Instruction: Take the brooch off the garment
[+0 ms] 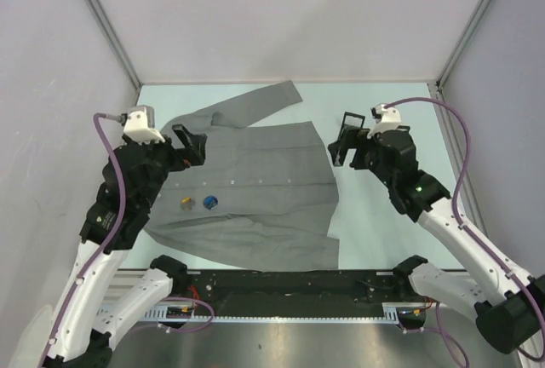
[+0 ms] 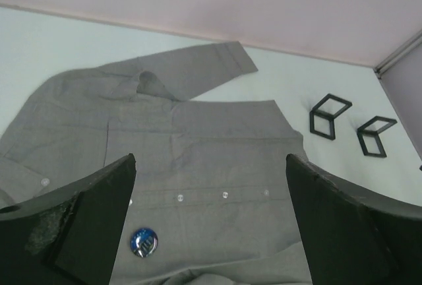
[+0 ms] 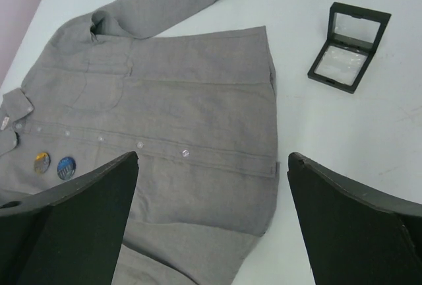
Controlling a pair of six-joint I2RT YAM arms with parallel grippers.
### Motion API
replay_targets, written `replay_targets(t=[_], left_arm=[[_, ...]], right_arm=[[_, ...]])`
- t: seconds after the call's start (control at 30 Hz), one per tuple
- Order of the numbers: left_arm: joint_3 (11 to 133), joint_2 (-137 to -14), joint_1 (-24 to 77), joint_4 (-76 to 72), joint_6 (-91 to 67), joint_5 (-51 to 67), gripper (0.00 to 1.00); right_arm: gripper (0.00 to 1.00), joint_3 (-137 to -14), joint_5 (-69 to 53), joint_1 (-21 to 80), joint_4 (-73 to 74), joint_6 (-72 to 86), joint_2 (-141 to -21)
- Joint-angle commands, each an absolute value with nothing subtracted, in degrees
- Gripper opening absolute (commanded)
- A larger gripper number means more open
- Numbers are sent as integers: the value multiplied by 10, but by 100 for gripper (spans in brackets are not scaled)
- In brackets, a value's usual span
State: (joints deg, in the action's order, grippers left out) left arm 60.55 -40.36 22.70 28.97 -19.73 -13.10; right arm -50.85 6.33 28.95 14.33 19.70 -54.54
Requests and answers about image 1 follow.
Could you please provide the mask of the blue round brooch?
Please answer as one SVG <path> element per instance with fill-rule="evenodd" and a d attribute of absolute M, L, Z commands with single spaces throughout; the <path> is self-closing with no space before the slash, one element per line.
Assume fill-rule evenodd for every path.
<path fill-rule="evenodd" d="M 209 195 L 204 198 L 203 200 L 203 206 L 207 210 L 212 210 L 218 205 L 219 201 L 216 196 Z"/>

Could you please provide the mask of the grey button-up shirt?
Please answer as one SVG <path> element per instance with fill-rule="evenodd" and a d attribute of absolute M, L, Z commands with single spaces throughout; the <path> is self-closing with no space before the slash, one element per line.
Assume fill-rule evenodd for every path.
<path fill-rule="evenodd" d="M 213 262 L 260 271 L 314 271 L 338 266 L 329 234 L 338 188 L 313 123 L 265 126 L 262 120 L 301 102 L 291 81 L 255 89 L 170 119 L 206 134 L 202 166 L 172 172 L 146 232 L 158 243 Z M 205 197 L 218 198 L 207 210 Z M 192 210 L 181 200 L 195 200 Z"/>

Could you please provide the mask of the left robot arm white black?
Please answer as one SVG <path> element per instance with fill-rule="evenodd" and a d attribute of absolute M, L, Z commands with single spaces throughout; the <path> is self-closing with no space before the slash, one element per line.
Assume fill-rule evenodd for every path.
<path fill-rule="evenodd" d="M 201 166 L 207 136 L 174 126 L 174 138 L 154 128 L 123 131 L 114 148 L 96 126 L 108 154 L 95 202 L 85 217 L 68 283 L 54 311 L 40 367 L 106 367 L 120 340 L 158 302 L 176 300 L 190 289 L 184 263 L 161 255 L 141 281 L 104 318 L 97 313 L 121 264 L 150 219 L 151 209 L 172 172 Z"/>

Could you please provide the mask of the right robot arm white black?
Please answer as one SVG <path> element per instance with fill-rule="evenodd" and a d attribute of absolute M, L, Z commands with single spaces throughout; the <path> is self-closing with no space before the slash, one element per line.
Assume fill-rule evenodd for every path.
<path fill-rule="evenodd" d="M 544 278 L 508 259 L 459 210 L 450 192 L 418 166 L 416 145 L 399 111 L 383 105 L 372 110 L 376 124 L 343 122 L 328 151 L 335 167 L 368 170 L 387 189 L 394 209 L 430 232 L 465 268 L 471 282 L 440 271 L 412 256 L 394 272 L 393 292 L 403 301 L 418 295 L 437 300 L 472 320 L 498 352 L 521 349 L 544 326 Z"/>

